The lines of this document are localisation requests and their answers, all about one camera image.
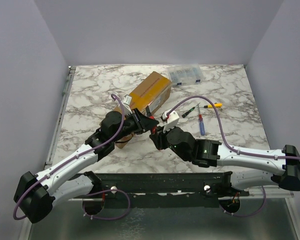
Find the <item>brown cardboard express box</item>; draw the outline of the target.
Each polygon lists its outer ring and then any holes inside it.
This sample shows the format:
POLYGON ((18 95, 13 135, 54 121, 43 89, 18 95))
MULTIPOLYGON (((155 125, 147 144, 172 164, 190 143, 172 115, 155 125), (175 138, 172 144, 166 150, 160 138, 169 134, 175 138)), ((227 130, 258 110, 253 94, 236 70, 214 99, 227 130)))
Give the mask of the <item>brown cardboard express box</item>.
POLYGON ((131 110, 138 109, 146 117, 150 112, 153 118, 170 97, 171 88, 172 83, 168 78, 153 71, 129 94, 132 97, 129 107, 131 110))

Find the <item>red utility knife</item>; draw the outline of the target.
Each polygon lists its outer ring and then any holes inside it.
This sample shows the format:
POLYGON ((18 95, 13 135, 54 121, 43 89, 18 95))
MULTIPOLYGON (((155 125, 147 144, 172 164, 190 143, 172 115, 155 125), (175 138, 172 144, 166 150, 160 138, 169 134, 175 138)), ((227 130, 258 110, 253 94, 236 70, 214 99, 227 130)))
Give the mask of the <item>red utility knife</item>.
POLYGON ((145 112, 146 112, 146 116, 151 119, 151 129, 150 129, 150 133, 153 135, 156 133, 156 129, 157 129, 157 123, 155 123, 155 118, 152 115, 152 112, 150 110, 150 107, 147 105, 145 108, 145 112))

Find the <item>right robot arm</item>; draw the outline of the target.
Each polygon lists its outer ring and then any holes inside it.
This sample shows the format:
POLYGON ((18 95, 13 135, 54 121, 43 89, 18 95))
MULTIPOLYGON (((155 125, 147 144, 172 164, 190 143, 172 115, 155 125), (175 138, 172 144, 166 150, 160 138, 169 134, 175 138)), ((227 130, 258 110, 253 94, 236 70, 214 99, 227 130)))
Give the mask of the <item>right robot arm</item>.
POLYGON ((219 189, 226 196, 237 190, 268 185, 300 192, 300 155, 293 145, 275 150, 226 146, 217 140, 196 139, 179 127, 169 131, 158 127, 149 137, 158 150, 170 149, 183 161, 201 168, 246 168, 220 182, 219 189))

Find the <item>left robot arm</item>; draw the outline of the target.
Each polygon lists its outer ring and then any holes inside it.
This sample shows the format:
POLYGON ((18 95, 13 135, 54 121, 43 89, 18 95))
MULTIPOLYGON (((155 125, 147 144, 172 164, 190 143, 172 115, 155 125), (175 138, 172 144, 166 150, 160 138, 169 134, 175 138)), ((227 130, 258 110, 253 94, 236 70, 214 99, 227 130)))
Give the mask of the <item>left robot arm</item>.
POLYGON ((70 182, 70 179, 111 153, 118 140, 151 131, 158 124, 159 121, 136 108, 127 116, 118 111, 108 112, 100 127, 70 156, 49 169, 36 174, 27 171, 20 177, 13 197, 16 203, 13 218, 19 220, 16 212, 21 209, 31 223, 41 221, 60 199, 60 187, 67 186, 74 197, 85 194, 96 197, 101 190, 98 182, 86 175, 82 176, 82 183, 70 182))

